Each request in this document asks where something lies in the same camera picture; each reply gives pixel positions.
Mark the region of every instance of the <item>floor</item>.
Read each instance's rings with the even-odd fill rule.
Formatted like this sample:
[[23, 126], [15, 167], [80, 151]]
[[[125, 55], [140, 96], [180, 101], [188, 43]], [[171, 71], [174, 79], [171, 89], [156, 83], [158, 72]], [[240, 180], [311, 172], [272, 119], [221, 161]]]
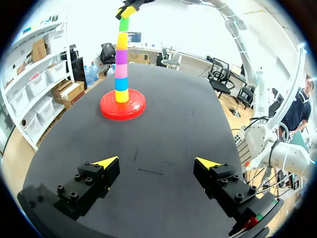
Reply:
[[[93, 87], [97, 86], [104, 79], [105, 78], [101, 76], [100, 79], [94, 83]], [[88, 93], [91, 89], [92, 87], [88, 88], [85, 93]], [[243, 106], [240, 105], [238, 108], [238, 112], [240, 113], [241, 118], [236, 118], [228, 109], [229, 107], [237, 107], [237, 103], [235, 102], [235, 100], [232, 97], [222, 95], [219, 101], [232, 129], [240, 129], [241, 126], [248, 125], [250, 123], [250, 118], [252, 117], [252, 109], [247, 108], [244, 110]], [[58, 118], [52, 122], [46, 133], [48, 133], [49, 130], [54, 126], [54, 124], [58, 121]], [[33, 148], [27, 143], [21, 133], [15, 128], [7, 143], [1, 165], [3, 177], [7, 182], [9, 190], [12, 194], [14, 194], [14, 199], [16, 199], [16, 194], [23, 187], [24, 179], [34, 154], [35, 151], [33, 150]], [[252, 178], [255, 172], [256, 171], [249, 171], [248, 177]], [[261, 178], [262, 175], [258, 176], [254, 180], [254, 185], [259, 185], [261, 183]], [[280, 225], [284, 223], [288, 214], [290, 214], [295, 202], [295, 195], [284, 201], [282, 209], [277, 213], [277, 215], [271, 220], [268, 225], [270, 228], [270, 235], [273, 234], [280, 227]]]

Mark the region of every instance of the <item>desk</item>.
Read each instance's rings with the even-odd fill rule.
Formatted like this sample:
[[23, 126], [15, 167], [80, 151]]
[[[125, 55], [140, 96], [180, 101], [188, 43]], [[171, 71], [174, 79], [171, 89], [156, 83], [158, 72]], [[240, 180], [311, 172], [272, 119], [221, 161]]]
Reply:
[[241, 88], [239, 89], [239, 91], [238, 91], [238, 90], [231, 89], [231, 95], [236, 98], [236, 97], [241, 93], [242, 88], [247, 85], [247, 81], [246, 81], [246, 77], [245, 77], [244, 75], [241, 75], [241, 74], [238, 75], [238, 74], [233, 73], [233, 72], [230, 71], [230, 72], [229, 72], [229, 78], [230, 78], [231, 76], [234, 77], [234, 78], [236, 78], [236, 79], [238, 79], [239, 81], [242, 82], [242, 86], [241, 86]]
[[213, 63], [210, 62], [209, 60], [203, 59], [203, 58], [201, 58], [199, 56], [196, 56], [196, 55], [193, 55], [193, 54], [189, 54], [189, 53], [185, 53], [185, 52], [178, 52], [178, 54], [179, 54], [179, 58], [178, 58], [179, 64], [181, 64], [181, 62], [182, 62], [182, 57], [185, 56], [185, 57], [188, 57], [188, 58], [199, 60], [199, 61], [201, 61], [203, 63], [207, 63], [209, 65], [213, 65]]
[[232, 77], [235, 77], [236, 79], [240, 80], [241, 82], [245, 83], [247, 85], [247, 81], [246, 81], [246, 77], [242, 74], [238, 75], [236, 73], [233, 72], [229, 72], [229, 75]]
[[129, 86], [146, 97], [144, 113], [129, 121], [101, 115], [100, 99], [114, 87], [111, 75], [50, 130], [24, 187], [43, 183], [56, 191], [85, 161], [118, 155], [120, 175], [79, 223], [115, 237], [227, 237], [234, 219], [208, 199], [193, 175], [199, 156], [228, 162], [242, 178], [238, 151], [214, 90], [201, 77], [153, 65], [130, 64], [129, 79]]
[[[172, 56], [173, 56], [173, 53], [174, 51], [171, 51], [171, 50], [167, 50], [167, 54], [168, 54], [168, 59], [171, 60], [172, 59]], [[134, 47], [134, 46], [128, 46], [128, 52], [129, 53], [136, 53], [137, 51], [141, 51], [143, 52], [143, 54], [147, 54], [149, 55], [150, 57], [150, 61], [151, 61], [151, 64], [156, 64], [156, 61], [157, 61], [157, 54], [158, 53], [161, 53], [161, 48], [154, 48], [154, 47]]]

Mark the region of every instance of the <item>blue ring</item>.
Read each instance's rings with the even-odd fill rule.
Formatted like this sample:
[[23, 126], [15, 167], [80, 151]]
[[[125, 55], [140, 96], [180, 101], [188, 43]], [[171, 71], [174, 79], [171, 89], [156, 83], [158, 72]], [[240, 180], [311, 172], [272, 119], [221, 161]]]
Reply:
[[129, 87], [128, 77], [126, 77], [126, 78], [116, 78], [115, 79], [115, 89], [117, 91], [127, 90], [128, 87]]

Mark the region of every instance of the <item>white storage bin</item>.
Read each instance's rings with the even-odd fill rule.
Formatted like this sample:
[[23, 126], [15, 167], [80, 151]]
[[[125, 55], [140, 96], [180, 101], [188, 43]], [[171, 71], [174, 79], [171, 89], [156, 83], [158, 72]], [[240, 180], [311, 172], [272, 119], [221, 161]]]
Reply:
[[49, 37], [47, 40], [45, 40], [45, 43], [48, 45], [46, 48], [47, 54], [59, 53], [58, 51], [60, 51], [65, 46], [65, 41], [62, 34]]
[[41, 122], [47, 122], [54, 115], [53, 98], [44, 97], [33, 110], [38, 114]]
[[42, 126], [34, 111], [29, 111], [24, 117], [25, 123], [21, 123], [24, 131], [29, 135], [31, 140], [34, 140], [40, 132]]
[[24, 86], [20, 92], [18, 92], [14, 98], [11, 100], [11, 105], [15, 110], [15, 114], [19, 115], [23, 109], [29, 104], [29, 98], [26, 94]]
[[38, 96], [48, 86], [46, 78], [46, 73], [44, 71], [28, 83], [28, 87], [30, 88], [34, 97]]
[[51, 83], [56, 83], [66, 75], [66, 60], [62, 60], [52, 68], [46, 69], [48, 80]]

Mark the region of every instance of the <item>person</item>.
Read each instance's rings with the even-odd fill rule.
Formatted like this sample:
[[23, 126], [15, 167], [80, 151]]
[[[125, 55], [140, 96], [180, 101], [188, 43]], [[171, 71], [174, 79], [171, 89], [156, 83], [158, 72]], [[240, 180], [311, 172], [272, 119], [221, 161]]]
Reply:
[[[293, 135], [297, 131], [302, 131], [306, 127], [308, 119], [311, 115], [312, 107], [310, 105], [309, 99], [310, 94], [314, 89], [314, 82], [310, 79], [311, 77], [307, 75], [305, 80], [305, 87], [298, 90], [291, 107], [281, 121], [287, 126], [289, 137], [293, 137]], [[280, 138], [282, 136], [282, 133], [283, 128], [280, 127]]]

